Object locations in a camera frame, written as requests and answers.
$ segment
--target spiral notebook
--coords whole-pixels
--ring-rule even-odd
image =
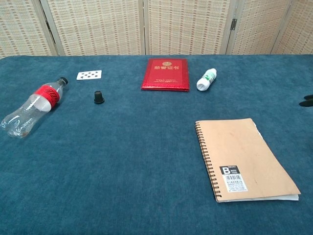
[[[252,119],[196,121],[196,131],[217,202],[299,200]]]

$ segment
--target red certificate booklet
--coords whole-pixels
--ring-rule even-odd
[[[149,59],[142,90],[189,91],[186,59]]]

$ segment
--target gold emblem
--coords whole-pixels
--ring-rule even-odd
[[[162,65],[164,65],[164,66],[171,66],[172,63],[171,62],[163,62]]]

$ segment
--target clear plastic water bottle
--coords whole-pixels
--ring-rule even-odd
[[[27,136],[38,120],[59,102],[66,85],[67,79],[64,77],[42,85],[18,110],[6,116],[0,127],[12,137]]]
[[[216,78],[216,69],[209,69],[197,82],[197,89],[201,92],[206,91]]]

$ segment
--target playing card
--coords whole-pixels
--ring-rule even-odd
[[[79,72],[76,80],[98,79],[101,78],[101,73],[102,70]]]

